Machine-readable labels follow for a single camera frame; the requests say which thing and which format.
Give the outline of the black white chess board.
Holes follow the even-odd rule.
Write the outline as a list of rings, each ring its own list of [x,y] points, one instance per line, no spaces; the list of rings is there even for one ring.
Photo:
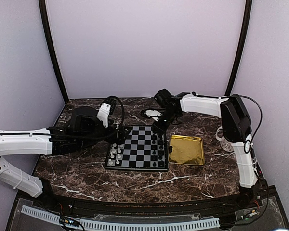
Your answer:
[[[131,125],[132,131],[122,145],[111,144],[108,148],[104,168],[124,171],[162,171],[167,172],[168,145],[167,136],[155,134],[151,125]],[[158,167],[152,167],[156,161]]]

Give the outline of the gold metal tray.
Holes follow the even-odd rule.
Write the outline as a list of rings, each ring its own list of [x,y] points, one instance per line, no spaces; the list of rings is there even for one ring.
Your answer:
[[[196,136],[172,135],[168,148],[172,164],[202,166],[205,164],[203,139]]]

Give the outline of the black pawn corner square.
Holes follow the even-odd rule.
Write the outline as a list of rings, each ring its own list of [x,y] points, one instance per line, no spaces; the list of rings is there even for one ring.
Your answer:
[[[158,164],[156,161],[152,162],[152,167],[158,167]]]

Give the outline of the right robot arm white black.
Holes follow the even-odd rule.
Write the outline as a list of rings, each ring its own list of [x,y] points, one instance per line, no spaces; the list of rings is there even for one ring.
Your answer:
[[[251,117],[244,104],[244,99],[256,102],[253,98],[238,94],[231,96],[205,96],[196,92],[182,92],[172,95],[167,89],[160,90],[155,96],[159,109],[148,108],[142,116],[152,118],[155,133],[166,132],[171,123],[182,117],[183,113],[200,113],[221,119],[222,125],[217,134],[231,145],[239,170],[239,186],[245,190],[236,199],[236,205],[246,209],[255,200],[252,189],[259,181],[257,159],[253,150]]]

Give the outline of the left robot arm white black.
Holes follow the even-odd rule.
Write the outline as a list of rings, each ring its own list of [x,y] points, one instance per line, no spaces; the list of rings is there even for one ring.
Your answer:
[[[99,109],[89,106],[76,108],[71,118],[62,126],[30,131],[0,130],[0,181],[33,198],[39,198],[40,203],[48,210],[54,210],[58,206],[58,198],[53,195],[49,181],[25,173],[6,161],[5,156],[57,156],[93,147],[101,141],[122,144],[126,136],[123,128],[124,108],[121,108],[119,124],[109,118],[117,104],[123,106],[118,97],[109,96]]]

